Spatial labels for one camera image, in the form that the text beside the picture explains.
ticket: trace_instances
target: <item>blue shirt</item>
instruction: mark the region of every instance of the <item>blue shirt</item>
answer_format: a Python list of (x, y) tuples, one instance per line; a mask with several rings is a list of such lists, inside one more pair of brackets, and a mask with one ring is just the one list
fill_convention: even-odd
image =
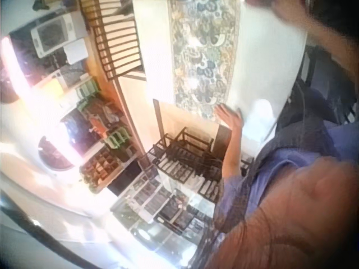
[[(333, 139), (334, 147), (338, 151), (339, 160), (359, 163), (359, 122), (341, 126), (325, 122), (325, 126)], [(297, 168), (309, 166), (319, 157), (318, 153), (302, 152), (299, 149), (281, 149), (273, 153), (262, 166), (252, 184), (246, 217), (251, 216), (258, 208), (266, 187), (284, 166), (293, 165)], [(242, 181), (243, 178), (236, 175), (224, 182), (223, 196), (217, 203), (221, 215), (227, 215)]]

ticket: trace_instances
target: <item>person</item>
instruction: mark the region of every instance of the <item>person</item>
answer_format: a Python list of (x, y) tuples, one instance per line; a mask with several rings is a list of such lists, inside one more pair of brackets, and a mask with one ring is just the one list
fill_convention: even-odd
[[(276, 0), (272, 9), (307, 30), (358, 81), (356, 43), (313, 19), (301, 0)], [(345, 262), (357, 257), (359, 122), (338, 125), (310, 89), (298, 96), (245, 177), (239, 170), (244, 121), (225, 105), (216, 107), (232, 134), (212, 232), (191, 268), (336, 268), (336, 262), (350, 268)]]

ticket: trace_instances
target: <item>paisley pattern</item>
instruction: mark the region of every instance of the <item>paisley pattern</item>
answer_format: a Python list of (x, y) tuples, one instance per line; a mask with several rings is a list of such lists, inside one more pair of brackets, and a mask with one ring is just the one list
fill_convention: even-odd
[(239, 1), (170, 0), (175, 102), (206, 119), (231, 86)]

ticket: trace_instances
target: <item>white paper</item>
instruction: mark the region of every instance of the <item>white paper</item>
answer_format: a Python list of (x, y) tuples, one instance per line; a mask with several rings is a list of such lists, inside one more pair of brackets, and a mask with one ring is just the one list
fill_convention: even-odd
[(83, 38), (69, 43), (63, 47), (67, 61), (69, 64), (77, 63), (80, 60), (86, 59), (88, 54), (88, 49), (86, 48), (85, 40)]

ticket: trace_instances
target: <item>microwave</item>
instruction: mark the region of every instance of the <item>microwave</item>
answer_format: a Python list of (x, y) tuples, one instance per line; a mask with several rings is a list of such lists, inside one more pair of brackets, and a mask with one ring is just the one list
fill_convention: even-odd
[(87, 35), (85, 21), (80, 11), (63, 14), (31, 30), (39, 58)]

